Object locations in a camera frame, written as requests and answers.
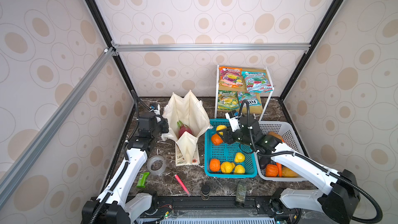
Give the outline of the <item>yellow toy lemon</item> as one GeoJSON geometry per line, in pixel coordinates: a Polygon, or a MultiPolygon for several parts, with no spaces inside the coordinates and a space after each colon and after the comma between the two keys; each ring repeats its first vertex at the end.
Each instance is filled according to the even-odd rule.
{"type": "Polygon", "coordinates": [[[227,126],[225,126],[225,125],[218,125],[217,128],[216,128],[216,133],[217,133],[218,135],[223,136],[224,130],[226,130],[226,129],[227,129],[227,126]]]}

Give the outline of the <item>pink dragon fruit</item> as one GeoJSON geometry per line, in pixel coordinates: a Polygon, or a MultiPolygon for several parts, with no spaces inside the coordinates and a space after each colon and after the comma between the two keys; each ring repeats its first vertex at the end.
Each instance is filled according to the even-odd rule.
{"type": "Polygon", "coordinates": [[[192,132],[191,128],[189,126],[187,126],[186,124],[184,124],[181,120],[177,121],[177,126],[179,128],[179,130],[178,130],[178,137],[179,138],[182,137],[182,135],[184,133],[186,133],[186,132],[190,133],[191,135],[193,135],[193,132],[192,132]]]}

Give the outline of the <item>cream canvas grocery bag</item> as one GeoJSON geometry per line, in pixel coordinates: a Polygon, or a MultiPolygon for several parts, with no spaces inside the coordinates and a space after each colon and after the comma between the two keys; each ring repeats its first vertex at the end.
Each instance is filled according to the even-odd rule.
{"type": "Polygon", "coordinates": [[[162,134],[161,139],[175,142],[175,165],[179,167],[200,164],[198,141],[210,129],[210,120],[202,101],[192,91],[183,97],[173,93],[164,107],[163,117],[168,120],[169,132],[162,134]],[[193,135],[186,132],[179,138],[178,120],[189,126],[193,135]]]}

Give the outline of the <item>orange fruits candy bag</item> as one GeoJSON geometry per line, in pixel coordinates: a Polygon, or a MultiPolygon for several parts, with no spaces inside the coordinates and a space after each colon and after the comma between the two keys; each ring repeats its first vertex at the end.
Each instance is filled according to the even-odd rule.
{"type": "Polygon", "coordinates": [[[219,85],[229,88],[242,87],[242,69],[225,66],[219,67],[219,85]]]}

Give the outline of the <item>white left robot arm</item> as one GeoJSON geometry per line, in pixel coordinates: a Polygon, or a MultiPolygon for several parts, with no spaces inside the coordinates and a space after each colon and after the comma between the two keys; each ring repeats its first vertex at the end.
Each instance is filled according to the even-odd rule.
{"type": "Polygon", "coordinates": [[[133,224],[142,213],[157,208],[155,191],[141,192],[130,201],[127,197],[148,159],[153,141],[168,130],[168,121],[157,110],[138,117],[136,129],[125,141],[119,169],[99,196],[84,205],[83,224],[133,224]]]}

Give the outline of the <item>teal plastic basket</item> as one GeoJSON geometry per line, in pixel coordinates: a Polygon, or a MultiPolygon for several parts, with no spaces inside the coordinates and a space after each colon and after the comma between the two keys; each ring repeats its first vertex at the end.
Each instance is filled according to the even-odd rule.
{"type": "Polygon", "coordinates": [[[205,173],[209,177],[218,177],[218,178],[253,178],[258,174],[258,170],[256,168],[255,154],[246,154],[245,152],[250,151],[250,147],[247,145],[241,145],[236,142],[234,144],[220,144],[215,146],[211,142],[211,137],[216,134],[216,127],[219,125],[225,125],[227,127],[230,126],[230,123],[226,119],[211,119],[210,125],[212,129],[208,129],[204,135],[204,164],[205,164],[205,173]],[[235,163],[236,165],[242,165],[245,169],[245,174],[239,175],[231,172],[230,174],[223,174],[221,171],[212,172],[210,170],[210,161],[211,159],[218,159],[220,163],[223,162],[233,162],[236,153],[241,152],[245,156],[245,160],[243,163],[235,163]]]}

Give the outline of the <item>purple toy eggplant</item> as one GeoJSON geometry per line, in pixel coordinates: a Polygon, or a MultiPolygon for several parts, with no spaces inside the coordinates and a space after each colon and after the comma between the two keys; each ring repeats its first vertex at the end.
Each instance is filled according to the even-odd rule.
{"type": "Polygon", "coordinates": [[[268,164],[270,164],[270,162],[271,162],[271,159],[270,159],[270,158],[261,157],[261,158],[259,159],[259,167],[260,167],[260,170],[265,170],[265,169],[266,169],[266,166],[267,166],[268,164]]]}

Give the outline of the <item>orange toy orange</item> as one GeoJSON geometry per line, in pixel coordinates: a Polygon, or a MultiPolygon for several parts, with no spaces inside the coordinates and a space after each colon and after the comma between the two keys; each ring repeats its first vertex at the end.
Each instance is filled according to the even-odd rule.
{"type": "Polygon", "coordinates": [[[219,146],[219,145],[221,145],[223,143],[223,140],[222,140],[221,136],[219,136],[218,134],[214,134],[211,137],[211,142],[212,142],[213,145],[219,146]]]}
{"type": "Polygon", "coordinates": [[[221,169],[221,162],[218,159],[211,159],[209,169],[211,172],[219,172],[221,169]]]}

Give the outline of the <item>clear tape roll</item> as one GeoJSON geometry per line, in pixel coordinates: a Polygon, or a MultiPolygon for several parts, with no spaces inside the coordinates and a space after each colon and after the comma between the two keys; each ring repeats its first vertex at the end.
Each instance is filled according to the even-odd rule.
{"type": "Polygon", "coordinates": [[[166,161],[160,155],[153,156],[147,161],[147,169],[152,175],[162,175],[166,170],[166,161]]]}

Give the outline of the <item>yellow toy mango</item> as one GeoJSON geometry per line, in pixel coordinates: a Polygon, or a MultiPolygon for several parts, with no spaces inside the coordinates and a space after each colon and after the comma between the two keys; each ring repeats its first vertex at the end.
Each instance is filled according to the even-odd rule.
{"type": "Polygon", "coordinates": [[[282,177],[297,178],[297,177],[299,177],[299,175],[287,167],[282,167],[282,177]]]}

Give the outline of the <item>white wooden shelf rack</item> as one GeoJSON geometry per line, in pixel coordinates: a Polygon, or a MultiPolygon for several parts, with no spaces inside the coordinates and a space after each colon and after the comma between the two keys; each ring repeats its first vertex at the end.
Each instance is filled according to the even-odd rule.
{"type": "MultiPolygon", "coordinates": [[[[216,98],[215,98],[215,110],[214,110],[214,117],[217,118],[218,116],[218,112],[227,112],[227,110],[222,110],[218,108],[218,94],[219,91],[235,91],[235,92],[247,92],[247,86],[246,86],[246,82],[245,80],[243,80],[243,84],[241,87],[238,88],[233,88],[233,87],[225,87],[223,85],[219,84],[220,81],[220,64],[217,64],[217,68],[216,68],[216,98]]],[[[270,89],[268,91],[264,91],[264,92],[255,92],[257,100],[259,103],[261,103],[261,105],[259,106],[250,106],[250,112],[254,115],[254,117],[258,120],[262,120],[266,109],[268,107],[268,104],[273,96],[273,92],[275,90],[274,87],[274,83],[272,81],[271,78],[271,74],[269,72],[268,67],[264,67],[263,69],[259,69],[259,68],[250,68],[250,67],[242,67],[241,68],[241,72],[251,72],[251,73],[263,73],[264,76],[267,78],[269,85],[270,85],[270,89]],[[261,101],[261,94],[267,94],[267,99],[264,103],[264,105],[262,104],[261,101]]]]}

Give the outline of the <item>black small jar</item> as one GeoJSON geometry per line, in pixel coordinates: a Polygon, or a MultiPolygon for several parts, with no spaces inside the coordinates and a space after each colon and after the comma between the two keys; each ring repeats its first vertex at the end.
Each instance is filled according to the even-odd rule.
{"type": "Polygon", "coordinates": [[[210,186],[208,184],[203,184],[201,187],[202,200],[204,200],[204,201],[208,200],[209,195],[210,195],[210,186]]]}

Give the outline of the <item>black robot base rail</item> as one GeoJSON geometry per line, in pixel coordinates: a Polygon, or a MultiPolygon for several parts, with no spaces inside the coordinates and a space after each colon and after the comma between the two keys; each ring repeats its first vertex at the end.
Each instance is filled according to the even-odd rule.
{"type": "Polygon", "coordinates": [[[248,196],[239,204],[234,196],[159,197],[139,193],[125,206],[115,200],[101,204],[88,201],[82,210],[83,224],[305,224],[333,221],[323,213],[286,208],[270,196],[248,196]]]}

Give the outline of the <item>horizontal aluminium frame bar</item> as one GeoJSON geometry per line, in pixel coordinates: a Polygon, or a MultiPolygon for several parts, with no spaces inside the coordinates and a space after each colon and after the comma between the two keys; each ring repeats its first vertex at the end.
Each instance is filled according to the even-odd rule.
{"type": "Polygon", "coordinates": [[[309,50],[309,43],[115,45],[116,52],[309,50]]]}

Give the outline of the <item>left aluminium frame bar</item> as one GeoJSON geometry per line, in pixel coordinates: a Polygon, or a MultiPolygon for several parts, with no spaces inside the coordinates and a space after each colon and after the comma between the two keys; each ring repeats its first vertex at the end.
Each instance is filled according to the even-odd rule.
{"type": "Polygon", "coordinates": [[[99,56],[57,111],[38,132],[32,143],[24,150],[18,160],[10,168],[10,171],[1,182],[1,208],[3,208],[7,203],[31,167],[43,153],[49,142],[53,139],[65,119],[69,116],[83,97],[84,93],[91,86],[106,62],[114,54],[115,48],[108,47],[107,50],[99,56]]]}

